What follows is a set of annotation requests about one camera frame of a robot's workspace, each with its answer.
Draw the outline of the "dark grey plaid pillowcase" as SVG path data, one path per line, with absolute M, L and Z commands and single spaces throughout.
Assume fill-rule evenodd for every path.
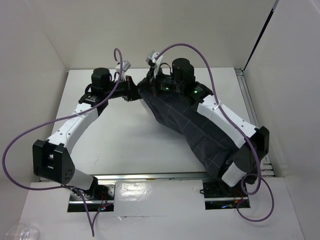
M 191 151 L 214 179 L 220 179 L 239 150 L 233 140 L 208 118 L 193 110 L 178 93 L 160 92 L 153 96 L 147 79 L 137 84 L 147 110 L 155 120 L 184 136 Z

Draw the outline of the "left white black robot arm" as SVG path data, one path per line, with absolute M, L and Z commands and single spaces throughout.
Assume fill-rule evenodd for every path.
M 132 77 L 126 75 L 127 70 L 127 67 L 116 67 L 118 80 L 112 80 L 107 68 L 93 70 L 91 83 L 85 88 L 71 118 L 47 139 L 38 139 L 33 144 L 33 172 L 36 176 L 79 189 L 88 200 L 108 191 L 95 176 L 76 169 L 71 153 L 82 134 L 108 106 L 110 99 L 123 98 L 131 102 L 140 98 Z

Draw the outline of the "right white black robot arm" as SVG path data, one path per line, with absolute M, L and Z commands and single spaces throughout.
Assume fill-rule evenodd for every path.
M 177 58 L 164 74 L 161 60 L 149 58 L 138 84 L 142 100 L 161 125 L 181 134 L 205 171 L 230 196 L 236 184 L 261 184 L 261 160 L 270 133 L 248 123 L 225 106 L 216 93 L 196 81 L 190 61 Z

